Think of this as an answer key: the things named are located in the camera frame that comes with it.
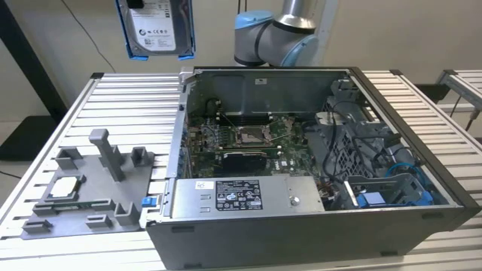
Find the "wall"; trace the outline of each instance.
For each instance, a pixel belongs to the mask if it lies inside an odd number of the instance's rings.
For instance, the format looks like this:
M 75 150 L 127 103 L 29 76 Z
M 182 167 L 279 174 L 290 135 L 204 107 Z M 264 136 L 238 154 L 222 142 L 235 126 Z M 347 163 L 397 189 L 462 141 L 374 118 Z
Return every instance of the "wall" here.
M 322 65 L 399 69 L 414 82 L 481 69 L 481 10 L 481 0 L 339 0 Z
M 0 122 L 48 115 L 44 104 L 0 40 Z
M 192 1 L 198 53 L 194 60 L 183 62 L 174 56 L 151 58 L 147 62 L 127 58 L 114 0 L 66 2 L 118 72 L 178 72 L 182 66 L 234 64 L 235 0 Z M 92 72 L 111 72 L 111 68 L 60 0 L 7 0 L 7 3 L 52 81 L 72 104 Z M 282 5 L 282 0 L 251 0 L 248 10 L 268 9 L 278 14 Z

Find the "cable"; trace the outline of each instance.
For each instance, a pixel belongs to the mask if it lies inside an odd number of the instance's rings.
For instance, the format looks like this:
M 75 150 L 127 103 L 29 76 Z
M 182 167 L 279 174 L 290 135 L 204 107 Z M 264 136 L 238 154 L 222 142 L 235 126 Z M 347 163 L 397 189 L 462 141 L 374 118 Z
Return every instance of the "cable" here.
M 385 174 L 385 178 L 386 178 L 386 177 L 390 177 L 391 171 L 393 171 L 395 168 L 401 167 L 401 166 L 409 167 L 409 168 L 411 168 L 411 169 L 415 171 L 417 175 L 421 177 L 421 180 L 423 180 L 422 186 L 426 186 L 426 180 L 425 180 L 425 177 L 423 177 L 422 172 L 419 171 L 419 169 L 418 169 L 414 165 L 411 165 L 411 164 L 409 164 L 409 163 L 398 163 L 398 164 L 393 165 L 393 166 L 389 168 L 389 170 L 387 170 L 387 172 L 386 172 L 386 174 Z
M 395 156 L 395 155 L 398 154 L 398 152 L 402 151 L 402 150 L 409 150 L 410 153 L 411 153 L 411 155 L 413 155 L 413 157 L 414 157 L 414 159 L 415 159 L 414 150 L 413 150 L 413 148 L 410 148 L 410 147 L 401 147 L 401 148 L 395 149 L 395 151 L 393 152 L 393 154 L 385 154 L 385 155 L 387 155 L 387 156 Z M 375 154 L 375 156 L 374 156 L 374 158 L 371 159 L 371 161 L 377 161 L 378 157 L 383 154 L 383 151 L 385 151 L 385 149 L 382 149 L 382 150 Z
M 20 177 L 20 176 L 13 175 L 13 174 L 9 174 L 9 173 L 3 172 L 3 171 L 0 171 L 0 174 L 4 174 L 4 175 L 7 175 L 7 176 L 9 176 L 9 177 L 13 177 L 13 178 L 21 179 L 21 177 Z
M 330 155 L 331 155 L 333 148 L 334 148 L 334 142 L 335 142 L 335 139 L 337 139 L 337 120 L 335 120 L 335 118 L 334 118 L 334 112 L 333 112 L 333 111 L 331 111 L 331 119 L 333 119 L 331 141 L 330 141 L 330 146 L 329 146 L 329 152 L 327 152 L 327 154 L 325 155 L 322 167 L 323 167 L 325 174 L 326 174 L 326 176 L 330 178 L 330 180 L 331 180 L 333 182 L 342 183 L 342 181 L 335 177 L 335 175 L 333 175 L 333 174 L 329 172 L 329 170 L 326 169 L 326 163 L 327 163 L 327 161 L 329 161 L 329 157 L 330 157 Z
M 100 49 L 99 49 L 99 47 L 98 47 L 96 42 L 94 41 L 94 38 L 92 38 L 91 34 L 88 33 L 88 31 L 87 31 L 86 27 L 83 26 L 83 24 L 80 23 L 80 21 L 79 21 L 79 19 L 78 19 L 76 15 L 74 14 L 72 10 L 71 10 L 71 9 L 70 9 L 70 7 L 68 7 L 68 5 L 67 5 L 66 1 L 64 1 L 64 0 L 60 0 L 60 2 L 62 2 L 62 3 L 63 3 L 63 5 L 66 6 L 66 8 L 67 8 L 67 10 L 68 10 L 70 14 L 71 14 L 71 15 L 72 15 L 72 17 L 74 17 L 74 20 L 78 22 L 78 24 L 80 25 L 82 29 L 84 30 L 84 32 L 86 32 L 87 36 L 90 37 L 90 39 L 91 39 L 91 41 L 92 41 L 92 44 L 94 44 L 94 46 L 95 46 L 95 48 L 96 48 L 96 50 L 98 50 L 99 55 L 100 55 L 100 56 L 102 56 L 102 58 L 106 60 L 107 64 L 111 66 L 112 71 L 114 71 L 115 73 L 118 73 L 118 71 L 115 70 L 115 68 L 114 68 L 114 66 L 112 66 L 112 64 L 111 64 L 111 62 L 108 62 L 108 60 L 107 60 L 106 56 L 104 56 L 104 55 L 103 55 L 103 53 L 100 52 Z
M 211 102 L 211 101 L 216 101 L 216 102 L 218 102 L 219 100 L 218 100 L 218 98 L 210 98 L 210 99 L 206 100 L 206 103 L 204 103 L 204 116 L 208 115 L 208 105 L 210 105 L 210 102 Z
M 451 112 L 450 112 L 450 117 L 454 115 L 455 108 L 457 108 L 457 105 L 459 104 L 461 99 L 462 99 L 462 95 L 459 96 L 459 98 L 455 101 L 454 107 L 453 107 Z
M 469 120 L 469 123 L 467 123 L 467 126 L 466 126 L 466 131 L 469 131 L 470 126 L 473 126 L 473 122 L 474 122 L 474 120 L 473 120 L 473 119 L 470 119 L 470 120 Z

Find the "blue tab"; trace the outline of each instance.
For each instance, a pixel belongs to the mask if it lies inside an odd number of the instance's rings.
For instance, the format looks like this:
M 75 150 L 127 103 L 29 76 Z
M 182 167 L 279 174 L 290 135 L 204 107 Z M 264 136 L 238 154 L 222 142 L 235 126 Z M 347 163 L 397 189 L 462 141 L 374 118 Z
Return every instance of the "blue tab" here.
M 140 202 L 140 206 L 143 206 L 143 208 L 156 207 L 156 205 L 158 205 L 158 199 L 151 196 L 146 196 L 143 198 L 143 201 Z

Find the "black cable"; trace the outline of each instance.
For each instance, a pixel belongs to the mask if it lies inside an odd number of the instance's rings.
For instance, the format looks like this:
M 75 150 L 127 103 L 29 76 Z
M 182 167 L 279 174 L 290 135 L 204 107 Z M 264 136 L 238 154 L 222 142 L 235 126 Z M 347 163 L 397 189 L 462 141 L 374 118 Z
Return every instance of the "black cable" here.
M 210 105 L 210 102 L 214 101 L 214 100 L 219 101 L 218 98 L 210 98 L 210 99 L 206 100 L 206 103 L 204 103 L 204 116 L 207 116 L 207 114 L 208 114 L 208 105 Z
M 13 178 L 21 179 L 21 177 L 20 177 L 20 176 L 13 175 L 13 174 L 9 174 L 9 173 L 3 172 L 3 171 L 0 171 L 0 174 L 4 174 L 4 175 L 7 175 L 7 176 L 9 176 L 9 177 L 13 177 Z
M 462 95 L 459 96 L 459 98 L 455 101 L 454 107 L 453 107 L 451 112 L 450 112 L 450 117 L 454 115 L 455 108 L 457 108 L 457 105 L 459 104 L 461 99 L 462 99 Z
M 473 120 L 473 119 L 470 119 L 470 120 L 469 120 L 469 123 L 467 123 L 467 126 L 466 126 L 466 131 L 469 131 L 470 126 L 473 126 L 473 122 L 474 122 L 474 120 Z
M 327 168 L 326 168 L 326 163 L 329 161 L 329 157 L 331 155 L 333 152 L 333 148 L 334 148 L 334 142 L 337 139 L 337 120 L 334 118 L 334 112 L 331 111 L 331 119 L 333 119 L 333 131 L 331 131 L 331 141 L 330 141 L 330 146 L 329 146 L 329 152 L 325 155 L 325 159 L 323 159 L 323 163 L 322 163 L 322 167 L 323 167 L 323 171 L 326 176 L 330 178 L 330 180 L 333 182 L 338 182 L 342 183 L 342 181 L 329 172 Z
M 357 142 L 355 142 L 355 139 L 358 139 L 359 141 L 362 141 L 365 144 L 366 144 L 366 146 L 375 152 L 375 154 L 378 154 L 379 152 L 378 152 L 378 150 L 375 149 L 375 147 L 370 144 L 370 142 L 367 142 L 366 140 L 367 139 L 377 139 L 377 138 L 385 138 L 383 136 L 381 136 L 381 135 L 369 135 L 369 136 L 354 136 L 353 138 L 351 138 L 351 142 L 353 142 L 353 144 L 354 144 L 354 147 L 355 147 L 355 151 L 357 151 L 357 154 L 361 156 L 362 155 L 362 151 L 361 151 L 361 149 L 358 148 L 358 144 L 357 144 Z
M 87 36 L 90 37 L 90 39 L 91 39 L 91 41 L 92 41 L 92 44 L 94 44 L 94 46 L 95 46 L 95 48 L 96 48 L 96 50 L 98 50 L 99 55 L 100 55 L 100 56 L 102 56 L 102 58 L 106 60 L 107 64 L 111 66 L 112 71 L 114 71 L 114 72 L 116 72 L 116 70 L 115 70 L 115 68 L 114 68 L 114 66 L 112 66 L 112 64 L 111 64 L 111 62 L 108 62 L 108 60 L 107 60 L 106 56 L 104 56 L 104 55 L 103 55 L 103 53 L 100 52 L 100 49 L 99 49 L 99 47 L 98 47 L 96 42 L 94 41 L 94 38 L 92 38 L 91 34 L 88 33 L 88 31 L 87 31 L 86 27 L 83 26 L 83 24 L 80 23 L 80 21 L 79 21 L 78 17 L 75 16 L 75 14 L 74 14 L 72 10 L 71 10 L 71 9 L 70 9 L 70 7 L 68 7 L 68 5 L 67 5 L 66 1 L 64 1 L 64 0 L 60 0 L 60 2 L 64 4 L 64 6 L 66 6 L 66 8 L 67 8 L 67 10 L 68 10 L 68 12 L 70 12 L 70 14 L 71 14 L 71 15 L 72 15 L 72 17 L 74 17 L 74 20 L 78 22 L 78 24 L 80 25 L 82 29 L 84 30 L 84 32 L 86 32 Z

